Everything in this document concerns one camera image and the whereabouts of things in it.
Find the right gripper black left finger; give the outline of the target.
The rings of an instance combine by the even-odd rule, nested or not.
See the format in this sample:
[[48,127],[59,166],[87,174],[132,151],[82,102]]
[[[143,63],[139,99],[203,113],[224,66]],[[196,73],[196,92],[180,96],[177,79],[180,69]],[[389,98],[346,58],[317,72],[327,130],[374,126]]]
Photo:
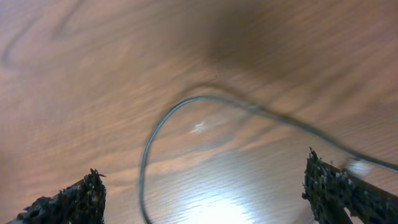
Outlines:
[[7,224],[104,224],[106,187],[96,169],[52,197],[39,197]]

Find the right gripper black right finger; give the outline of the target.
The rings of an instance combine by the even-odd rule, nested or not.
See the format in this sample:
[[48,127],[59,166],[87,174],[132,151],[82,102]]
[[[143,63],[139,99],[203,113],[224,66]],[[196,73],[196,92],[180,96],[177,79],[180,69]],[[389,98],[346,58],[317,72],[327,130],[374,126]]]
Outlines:
[[304,193],[318,223],[397,224],[397,196],[323,162],[311,149]]

